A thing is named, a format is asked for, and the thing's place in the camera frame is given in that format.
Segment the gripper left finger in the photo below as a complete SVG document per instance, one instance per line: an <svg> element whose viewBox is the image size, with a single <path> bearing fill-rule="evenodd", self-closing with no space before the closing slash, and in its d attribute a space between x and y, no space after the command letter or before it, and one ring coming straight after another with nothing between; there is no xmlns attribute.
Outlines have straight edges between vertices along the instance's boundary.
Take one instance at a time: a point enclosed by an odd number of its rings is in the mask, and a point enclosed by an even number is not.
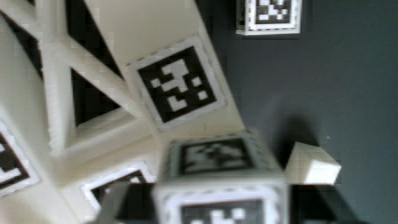
<svg viewBox="0 0 398 224"><path fill-rule="evenodd" d="M152 183L128 182L110 185L99 213L87 224L158 224L152 186Z"/></svg>

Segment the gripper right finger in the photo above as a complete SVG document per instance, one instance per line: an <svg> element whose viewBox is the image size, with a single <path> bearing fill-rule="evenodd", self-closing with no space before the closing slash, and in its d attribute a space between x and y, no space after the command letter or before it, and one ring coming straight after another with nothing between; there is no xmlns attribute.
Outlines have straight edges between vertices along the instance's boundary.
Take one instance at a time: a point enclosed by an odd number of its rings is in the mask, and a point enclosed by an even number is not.
<svg viewBox="0 0 398 224"><path fill-rule="evenodd" d="M334 186L291 186L289 224L362 224Z"/></svg>

